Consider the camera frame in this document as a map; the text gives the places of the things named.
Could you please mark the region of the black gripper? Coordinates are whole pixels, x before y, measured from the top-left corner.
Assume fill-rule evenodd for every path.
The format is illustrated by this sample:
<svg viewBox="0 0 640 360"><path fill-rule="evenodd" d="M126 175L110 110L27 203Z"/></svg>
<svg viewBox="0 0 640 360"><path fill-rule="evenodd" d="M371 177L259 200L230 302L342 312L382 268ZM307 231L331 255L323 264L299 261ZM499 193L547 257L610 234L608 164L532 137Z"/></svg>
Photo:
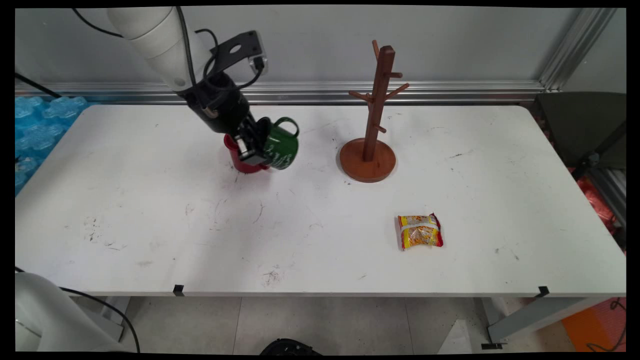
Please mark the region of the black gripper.
<svg viewBox="0 0 640 360"><path fill-rule="evenodd" d="M272 130L269 117L255 121L250 105L229 75L220 71L185 90L188 107L215 133L235 136L238 159L249 166L269 166L265 152Z"/></svg>

